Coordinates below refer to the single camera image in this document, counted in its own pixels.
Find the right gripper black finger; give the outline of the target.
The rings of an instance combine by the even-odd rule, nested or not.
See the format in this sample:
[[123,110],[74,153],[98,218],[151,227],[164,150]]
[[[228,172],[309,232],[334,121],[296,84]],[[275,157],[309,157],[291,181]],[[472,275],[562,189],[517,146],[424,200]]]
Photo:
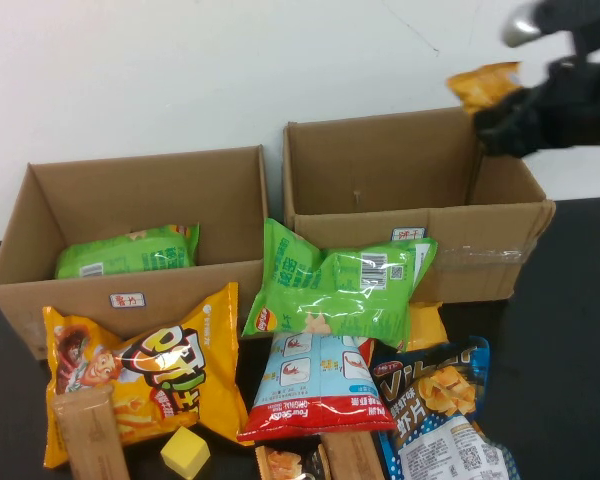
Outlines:
[[551,148],[543,131],[543,113],[536,107],[485,109],[474,114],[473,126],[489,156],[523,158]]
[[534,110],[545,112],[555,108],[555,85],[546,81],[534,87],[523,87],[515,90],[502,100],[506,112]]

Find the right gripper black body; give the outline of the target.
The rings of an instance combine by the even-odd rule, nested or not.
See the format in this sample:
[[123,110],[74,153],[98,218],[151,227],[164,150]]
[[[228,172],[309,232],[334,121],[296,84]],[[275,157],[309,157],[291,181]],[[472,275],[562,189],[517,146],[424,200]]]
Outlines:
[[551,63],[540,118],[550,148],[600,146],[600,63],[575,56]]

